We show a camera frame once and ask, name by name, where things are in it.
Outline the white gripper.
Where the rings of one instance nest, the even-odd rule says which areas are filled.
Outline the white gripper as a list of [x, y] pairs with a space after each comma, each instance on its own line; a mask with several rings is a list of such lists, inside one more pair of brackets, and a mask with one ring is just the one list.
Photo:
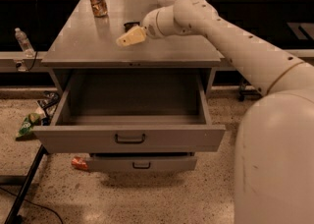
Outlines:
[[116, 40], [116, 43], [119, 46], [130, 46], [143, 42], [146, 39], [146, 35], [151, 38], [160, 38], [161, 33], [157, 26], [158, 13], [158, 9], [149, 12], [142, 20], [142, 27], [132, 27], [121, 35]]

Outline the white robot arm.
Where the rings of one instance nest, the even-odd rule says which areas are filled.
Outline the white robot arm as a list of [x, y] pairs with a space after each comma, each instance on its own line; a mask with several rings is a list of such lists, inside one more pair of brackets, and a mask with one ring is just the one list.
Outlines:
[[261, 94], [235, 141], [235, 224], [314, 224], [314, 66], [221, 18], [205, 0], [148, 13], [121, 46], [204, 36]]

